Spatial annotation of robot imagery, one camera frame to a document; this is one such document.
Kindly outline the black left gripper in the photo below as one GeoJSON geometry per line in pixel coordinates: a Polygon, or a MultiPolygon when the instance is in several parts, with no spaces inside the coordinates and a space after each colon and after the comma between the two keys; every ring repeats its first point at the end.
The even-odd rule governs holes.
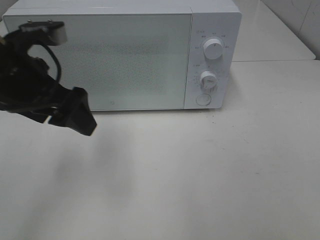
{"type": "Polygon", "coordinates": [[[43,123],[68,127],[91,136],[97,122],[88,106],[83,88],[72,90],[60,84],[61,64],[49,45],[28,39],[21,31],[7,34],[0,44],[0,109],[43,123]],[[29,55],[39,45],[47,51],[56,66],[56,76],[49,75],[48,64],[29,55]]]}

